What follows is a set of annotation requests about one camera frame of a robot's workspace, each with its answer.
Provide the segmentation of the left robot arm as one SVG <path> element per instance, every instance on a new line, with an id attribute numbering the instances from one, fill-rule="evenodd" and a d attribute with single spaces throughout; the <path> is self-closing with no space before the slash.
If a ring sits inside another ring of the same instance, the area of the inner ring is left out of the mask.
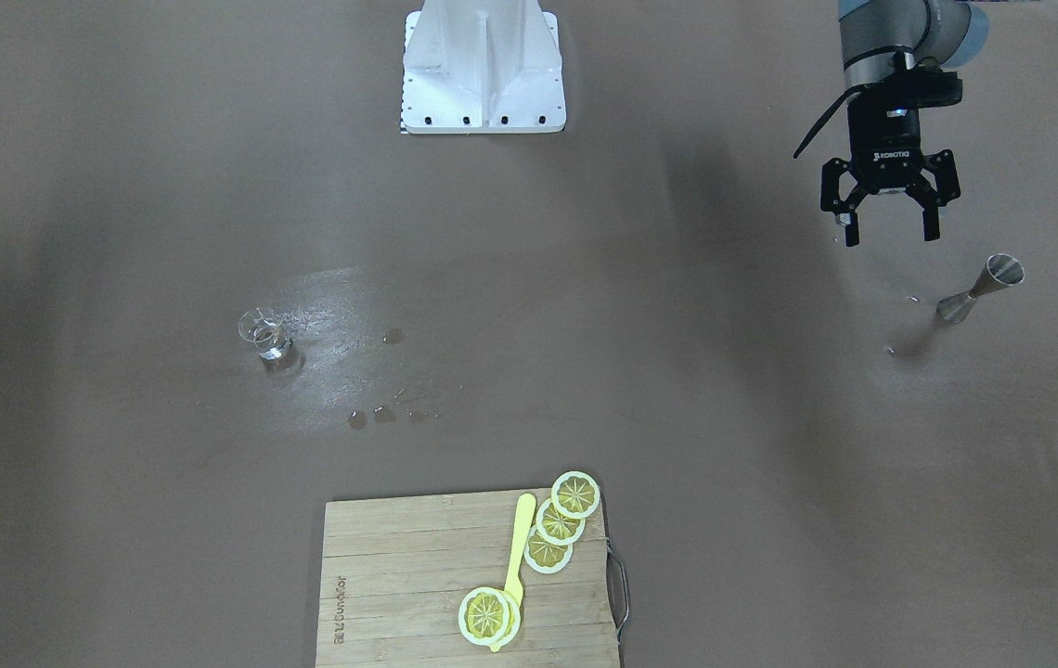
<path id="1" fill-rule="evenodd" d="M 990 19 L 963 1 L 840 1 L 846 88 L 815 122 L 800 149 L 846 109 L 850 157 L 821 168 L 820 207 L 859 243 L 858 207 L 868 196 L 902 193 L 923 209 L 923 237 L 940 239 L 941 207 L 961 197 L 952 149 L 922 149 L 920 111 L 956 106 L 956 68 L 986 46 Z"/>

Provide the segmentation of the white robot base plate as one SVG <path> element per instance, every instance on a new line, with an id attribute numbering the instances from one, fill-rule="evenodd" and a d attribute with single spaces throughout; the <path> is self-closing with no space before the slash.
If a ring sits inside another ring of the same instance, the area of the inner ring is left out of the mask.
<path id="1" fill-rule="evenodd" d="M 567 125 L 560 30 L 537 1 L 427 1 L 405 18 L 399 130 L 558 133 Z"/>

